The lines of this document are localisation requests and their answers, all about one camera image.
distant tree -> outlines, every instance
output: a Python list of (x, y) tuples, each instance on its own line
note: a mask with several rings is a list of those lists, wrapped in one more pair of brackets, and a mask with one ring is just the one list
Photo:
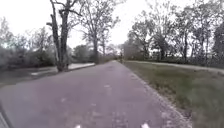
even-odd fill
[(77, 62), (86, 63), (91, 61), (91, 50), (87, 45), (78, 45), (74, 48), (73, 57)]
[(192, 16), (192, 8), (185, 7), (180, 13), (176, 13), (176, 19), (174, 23), (174, 38), (176, 42), (177, 51), (184, 58), (184, 62), (187, 63), (187, 54), (189, 49), (189, 34), (192, 32), (194, 17)]
[(31, 42), (32, 47), (39, 51), (47, 50), (53, 45), (52, 36), (47, 32), (45, 27), (34, 32)]
[(128, 34), (128, 38), (131, 38), (139, 46), (139, 49), (141, 49), (145, 60), (149, 57), (149, 45), (153, 39), (153, 31), (153, 21), (146, 20), (144, 22), (136, 22)]
[(100, 41), (100, 46), (102, 47), (103, 49), (103, 56), (106, 55), (106, 47), (107, 47), (107, 43), (109, 42), (109, 30), (106, 31), (106, 30), (103, 30), (103, 32), (100, 33), (100, 36), (99, 36), (99, 41)]
[(127, 40), (122, 46), (122, 54), (124, 59), (143, 60), (141, 49), (132, 40)]
[(6, 18), (0, 18), (0, 46), (8, 45), (13, 40)]
[(109, 44), (107, 46), (107, 54), (117, 55), (117, 46), (114, 44)]
[(213, 46), (213, 52), (220, 59), (224, 59), (224, 23), (216, 28), (214, 33), (215, 44)]
[(86, 28), (83, 31), (85, 39), (93, 43), (95, 63), (99, 63), (98, 43), (100, 38), (105, 31), (113, 28), (118, 21), (118, 18), (112, 18), (116, 5), (115, 0), (85, 0), (81, 23)]
[(219, 22), (220, 15), (219, 4), (204, 0), (197, 0), (193, 7), (193, 36), (198, 42), (198, 58), (200, 64), (207, 65), (210, 39), (212, 37), (213, 28)]
[(176, 10), (176, 6), (172, 5), (169, 0), (160, 4), (156, 1), (155, 5), (148, 4), (150, 13), (147, 14), (147, 19), (151, 19), (154, 23), (154, 38), (152, 49), (160, 51), (160, 59), (163, 60), (167, 53), (167, 43), (171, 41), (173, 25), (171, 17)]

bare tree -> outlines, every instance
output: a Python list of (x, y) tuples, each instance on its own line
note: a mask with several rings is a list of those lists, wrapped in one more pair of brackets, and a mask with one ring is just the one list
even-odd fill
[(194, 17), (193, 9), (185, 7), (180, 13), (176, 13), (174, 22), (173, 40), (176, 42), (177, 51), (182, 55), (184, 62), (187, 63), (187, 54), (189, 49), (189, 34), (192, 32)]
[(9, 31), (6, 18), (0, 18), (0, 46), (12, 41), (13, 34)]
[(112, 18), (115, 0), (86, 0), (83, 8), (83, 18), (81, 23), (86, 31), (84, 37), (93, 42), (95, 63), (99, 63), (98, 42), (105, 31), (110, 30), (117, 23), (117, 19)]
[(106, 55), (106, 46), (107, 46), (107, 43), (109, 42), (109, 30), (106, 31), (106, 30), (103, 30), (101, 33), (100, 33), (100, 46), (102, 47), (103, 49), (103, 56)]
[[(67, 56), (67, 38), (69, 29), (71, 29), (74, 24), (70, 24), (68, 18), (69, 14), (73, 13), (75, 15), (81, 16), (81, 8), (82, 4), (80, 0), (66, 0), (65, 3), (58, 2), (57, 0), (50, 0), (53, 14), (51, 14), (51, 23), (47, 23), (47, 25), (51, 26), (52, 32), (53, 32), (53, 40), (54, 44), (56, 46), (57, 50), (57, 69), (59, 72), (67, 70), (68, 69), (68, 56)], [(79, 12), (74, 9), (75, 4), (80, 5)], [(57, 13), (56, 13), (56, 6), (60, 5), (61, 8), (58, 10), (60, 16), (61, 16), (61, 25), (59, 28), (58, 22), (57, 22)]]

tree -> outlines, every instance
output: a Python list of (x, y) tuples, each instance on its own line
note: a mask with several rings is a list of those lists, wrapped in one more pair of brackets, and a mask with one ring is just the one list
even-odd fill
[(40, 28), (39, 30), (35, 31), (32, 35), (32, 48), (38, 50), (38, 51), (44, 51), (47, 50), (49, 47), (51, 47), (53, 42), (51, 41), (52, 36), (48, 34), (45, 27)]
[(93, 52), (87, 45), (78, 45), (73, 50), (73, 58), (79, 63), (93, 62)]
[(103, 56), (106, 55), (106, 45), (109, 42), (109, 31), (103, 31), (99, 36), (100, 46), (103, 49)]
[(143, 53), (144, 60), (149, 57), (149, 44), (153, 38), (154, 24), (153, 21), (136, 22), (132, 26), (132, 30), (128, 34), (128, 38), (131, 38), (139, 49)]
[(122, 54), (128, 60), (143, 60), (143, 55), (138, 45), (131, 39), (127, 40), (122, 46)]
[(224, 22), (216, 28), (214, 33), (215, 44), (213, 46), (213, 52), (218, 59), (224, 59)]
[(107, 46), (107, 54), (117, 55), (117, 46), (114, 44), (109, 44)]
[(187, 63), (187, 54), (189, 48), (189, 34), (192, 32), (192, 25), (194, 17), (192, 17), (192, 8), (185, 7), (180, 13), (176, 13), (176, 19), (174, 23), (174, 40), (176, 42), (176, 48), (184, 58), (184, 62)]
[(207, 65), (209, 42), (213, 28), (220, 19), (220, 5), (217, 2), (198, 0), (193, 7), (193, 36), (199, 43), (198, 61)]
[[(51, 26), (53, 32), (53, 40), (57, 50), (56, 64), (59, 72), (68, 69), (68, 55), (67, 55), (67, 38), (69, 28), (69, 14), (73, 13), (75, 15), (81, 16), (81, 9), (77, 12), (73, 7), (75, 4), (80, 5), (82, 8), (82, 3), (80, 0), (66, 0), (65, 3), (58, 2), (57, 0), (50, 0), (53, 14), (51, 14), (51, 23), (47, 23), (47, 25)], [(59, 36), (59, 26), (57, 22), (57, 14), (55, 5), (60, 5), (59, 14), (62, 19), (62, 24), (60, 25), (60, 36)]]
[(0, 46), (7, 45), (13, 39), (12, 32), (9, 31), (9, 26), (6, 18), (0, 18)]
[(115, 0), (86, 0), (83, 7), (81, 23), (85, 39), (93, 43), (95, 63), (99, 63), (98, 42), (105, 31), (110, 30), (117, 23), (112, 18), (117, 2)]
[(149, 4), (150, 13), (147, 14), (147, 19), (151, 19), (154, 23), (154, 38), (152, 49), (160, 51), (160, 59), (166, 57), (167, 43), (171, 41), (170, 34), (172, 34), (173, 25), (171, 17), (176, 10), (176, 6), (171, 5), (167, 0), (163, 4), (156, 1), (155, 6)]

green grass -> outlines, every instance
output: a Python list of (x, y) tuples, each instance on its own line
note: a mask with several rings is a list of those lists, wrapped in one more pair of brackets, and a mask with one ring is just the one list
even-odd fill
[(194, 128), (224, 128), (223, 75), (150, 63), (124, 65), (168, 97)]

leafy tree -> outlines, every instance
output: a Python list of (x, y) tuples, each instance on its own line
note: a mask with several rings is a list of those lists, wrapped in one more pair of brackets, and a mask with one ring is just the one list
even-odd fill
[(138, 45), (135, 42), (128, 40), (122, 46), (122, 52), (125, 59), (128, 60), (143, 60), (143, 55)]
[(80, 63), (91, 62), (92, 51), (87, 45), (78, 45), (74, 48), (73, 57)]
[(45, 27), (35, 31), (31, 37), (32, 48), (38, 51), (47, 50), (53, 45), (52, 36), (47, 32)]
[(216, 28), (214, 33), (215, 44), (213, 46), (213, 52), (215, 55), (223, 59), (224, 57), (224, 23)]
[(147, 19), (151, 19), (154, 23), (154, 37), (152, 49), (158, 49), (160, 51), (160, 59), (163, 60), (166, 57), (168, 42), (171, 41), (170, 34), (172, 34), (173, 24), (171, 17), (176, 10), (176, 6), (173, 6), (169, 0), (160, 4), (156, 1), (155, 5), (149, 4), (150, 13), (148, 13)]
[(149, 44), (152, 40), (153, 29), (153, 22), (146, 20), (144, 22), (136, 22), (128, 34), (128, 38), (131, 38), (142, 51), (145, 60), (149, 57)]
[(193, 7), (193, 36), (199, 43), (198, 58), (201, 64), (207, 64), (209, 42), (212, 35), (213, 28), (217, 21), (219, 21), (219, 4), (213, 1), (205, 3), (204, 0), (198, 0)]

